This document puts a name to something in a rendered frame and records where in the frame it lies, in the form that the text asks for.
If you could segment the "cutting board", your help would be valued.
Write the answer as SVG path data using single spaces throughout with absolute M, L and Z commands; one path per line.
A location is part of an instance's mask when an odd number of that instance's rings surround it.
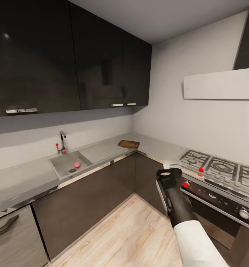
M 127 140 L 121 140 L 118 145 L 119 146 L 126 146 L 126 147 L 132 147 L 132 148 L 138 148 L 140 142 L 135 141 L 127 141 Z

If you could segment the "vidalia onion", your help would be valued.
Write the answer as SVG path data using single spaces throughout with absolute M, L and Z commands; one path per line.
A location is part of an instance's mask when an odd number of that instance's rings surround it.
M 74 163 L 74 166 L 75 166 L 76 168 L 79 168 L 79 167 L 81 167 L 81 164 L 80 164 L 79 162 L 76 162 L 76 163 Z

